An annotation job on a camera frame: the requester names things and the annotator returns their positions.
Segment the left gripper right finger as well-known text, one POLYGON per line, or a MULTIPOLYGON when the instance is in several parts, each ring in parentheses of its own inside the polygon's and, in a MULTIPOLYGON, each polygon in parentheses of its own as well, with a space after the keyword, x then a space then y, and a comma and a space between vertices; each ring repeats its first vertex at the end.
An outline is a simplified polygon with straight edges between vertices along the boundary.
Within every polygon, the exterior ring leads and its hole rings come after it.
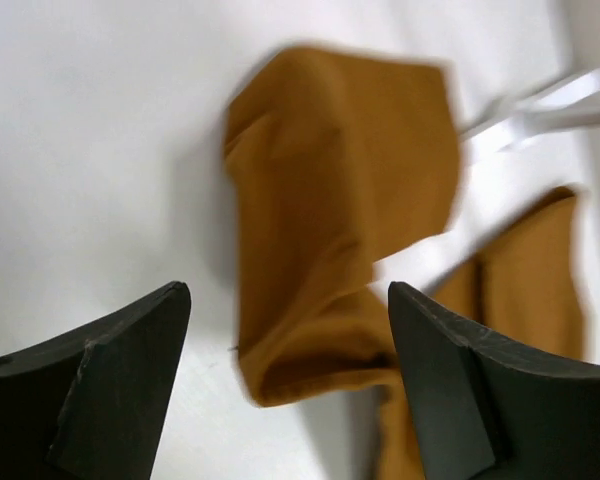
POLYGON ((530 347, 403 282, 391 331, 428 479, 600 479, 600 365, 530 347))

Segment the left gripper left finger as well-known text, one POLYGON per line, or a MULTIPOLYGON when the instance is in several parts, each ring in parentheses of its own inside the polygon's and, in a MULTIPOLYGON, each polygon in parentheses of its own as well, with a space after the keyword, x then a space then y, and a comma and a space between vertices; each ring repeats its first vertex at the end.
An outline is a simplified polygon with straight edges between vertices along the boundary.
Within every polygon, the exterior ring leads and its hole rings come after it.
POLYGON ((148 479, 191 296, 171 282, 0 357, 0 479, 148 479))

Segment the brown trousers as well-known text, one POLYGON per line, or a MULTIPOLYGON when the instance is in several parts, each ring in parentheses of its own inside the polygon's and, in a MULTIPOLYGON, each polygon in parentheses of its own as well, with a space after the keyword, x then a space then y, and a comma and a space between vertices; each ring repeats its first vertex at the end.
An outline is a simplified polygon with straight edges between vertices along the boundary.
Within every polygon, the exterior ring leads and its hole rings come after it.
POLYGON ((438 235, 461 170, 443 70, 309 46, 280 51, 232 101, 237 361, 285 405, 379 387, 379 479, 423 477, 375 264, 438 235))

